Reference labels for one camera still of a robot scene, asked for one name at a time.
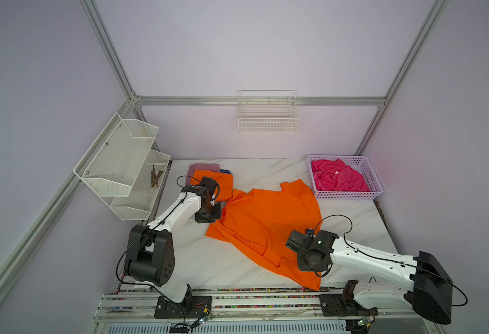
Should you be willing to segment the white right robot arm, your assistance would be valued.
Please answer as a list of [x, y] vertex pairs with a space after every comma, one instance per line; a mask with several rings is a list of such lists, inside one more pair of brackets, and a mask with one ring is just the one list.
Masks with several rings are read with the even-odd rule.
[[452, 321], [453, 280], [430, 253], [387, 253], [322, 230], [315, 235], [294, 230], [286, 247], [296, 253], [300, 271], [326, 273], [331, 267], [344, 266], [386, 279], [385, 283], [347, 286], [349, 298], [365, 309], [411, 308], [437, 324]]

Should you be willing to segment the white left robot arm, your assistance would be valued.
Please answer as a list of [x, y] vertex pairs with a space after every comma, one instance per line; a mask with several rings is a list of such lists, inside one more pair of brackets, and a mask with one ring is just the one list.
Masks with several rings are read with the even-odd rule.
[[155, 288], [174, 303], [183, 303], [190, 287], [176, 274], [173, 234], [191, 218], [211, 224], [221, 217], [221, 205], [213, 191], [202, 186], [187, 186], [171, 205], [146, 226], [132, 228], [124, 253], [124, 275], [137, 285]]

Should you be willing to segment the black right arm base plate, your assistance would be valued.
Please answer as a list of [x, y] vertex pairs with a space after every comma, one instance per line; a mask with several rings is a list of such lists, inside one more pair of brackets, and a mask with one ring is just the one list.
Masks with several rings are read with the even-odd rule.
[[341, 294], [321, 294], [319, 302], [324, 317], [364, 317], [378, 314], [376, 308], [364, 308], [354, 299], [345, 298]]

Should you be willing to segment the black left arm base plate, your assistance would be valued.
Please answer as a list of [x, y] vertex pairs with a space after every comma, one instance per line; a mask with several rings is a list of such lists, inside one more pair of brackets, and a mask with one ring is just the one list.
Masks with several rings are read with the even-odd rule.
[[159, 296], [155, 307], [154, 318], [157, 320], [200, 319], [211, 312], [212, 296], [186, 296], [181, 303]]

